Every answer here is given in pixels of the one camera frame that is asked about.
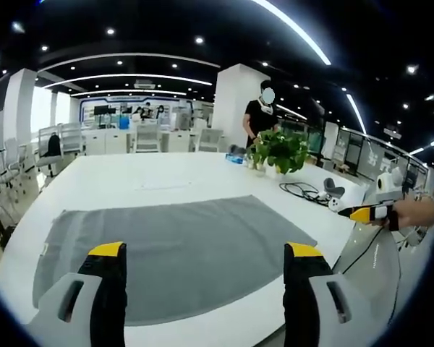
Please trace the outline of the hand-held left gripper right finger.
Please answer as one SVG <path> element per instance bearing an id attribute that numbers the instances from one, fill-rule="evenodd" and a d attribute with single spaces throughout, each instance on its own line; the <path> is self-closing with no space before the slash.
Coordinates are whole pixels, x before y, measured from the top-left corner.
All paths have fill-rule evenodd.
<path id="1" fill-rule="evenodd" d="M 313 246 L 284 245 L 285 346 L 371 346 L 379 326 L 367 300 Z"/>

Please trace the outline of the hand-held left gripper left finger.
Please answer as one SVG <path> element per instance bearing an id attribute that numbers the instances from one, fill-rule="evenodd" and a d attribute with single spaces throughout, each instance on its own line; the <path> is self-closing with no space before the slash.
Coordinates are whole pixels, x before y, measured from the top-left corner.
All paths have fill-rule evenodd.
<path id="1" fill-rule="evenodd" d="M 42 295 L 27 331 L 38 346 L 124 346 L 126 287 L 127 245 L 96 246 Z"/>

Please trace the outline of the person's right hand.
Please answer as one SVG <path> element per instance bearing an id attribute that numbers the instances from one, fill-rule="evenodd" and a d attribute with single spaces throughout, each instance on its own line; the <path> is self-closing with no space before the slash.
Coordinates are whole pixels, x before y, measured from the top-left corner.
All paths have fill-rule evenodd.
<path id="1" fill-rule="evenodd" d="M 397 214 L 399 228 L 434 225 L 434 200 L 432 199 L 399 200 L 393 204 L 393 211 Z"/>

